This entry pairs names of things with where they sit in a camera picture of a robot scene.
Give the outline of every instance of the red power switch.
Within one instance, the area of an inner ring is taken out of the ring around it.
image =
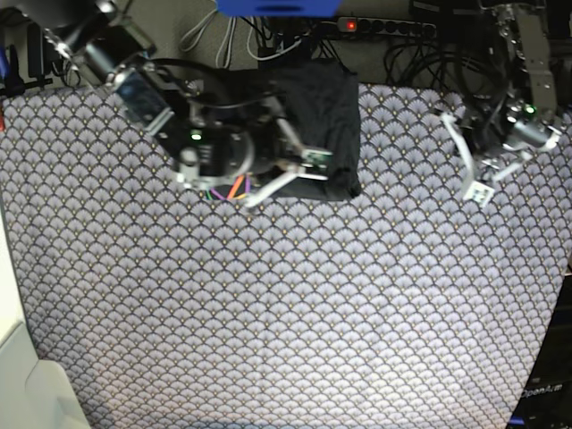
[[[358,31],[358,20],[355,18],[339,18],[338,30],[342,33],[355,33]]]

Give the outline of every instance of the white wall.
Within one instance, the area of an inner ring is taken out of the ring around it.
[[[24,324],[0,344],[0,427],[89,429],[62,367],[38,360]]]
[[[0,216],[0,343],[20,322],[24,322],[24,312],[8,252],[4,219]]]

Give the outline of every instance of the power strip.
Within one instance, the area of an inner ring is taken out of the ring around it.
[[[341,16],[336,20],[338,31],[360,35],[384,35],[404,38],[436,38],[437,27],[412,21],[380,20]]]

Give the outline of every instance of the orange wire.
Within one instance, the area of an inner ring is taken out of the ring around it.
[[[236,181],[234,182],[234,185],[232,185],[232,189],[231,192],[229,193],[229,196],[226,199],[233,199],[234,196],[236,195],[236,193],[238,192],[240,185],[242,184],[242,181],[244,181],[244,176],[239,176]]]

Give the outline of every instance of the scalloped pattern fabric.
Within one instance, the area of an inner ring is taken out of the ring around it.
[[[4,105],[29,328],[92,427],[505,427],[572,246],[569,137],[481,209],[430,114],[457,97],[359,96],[363,194],[254,213],[179,188],[117,97]]]

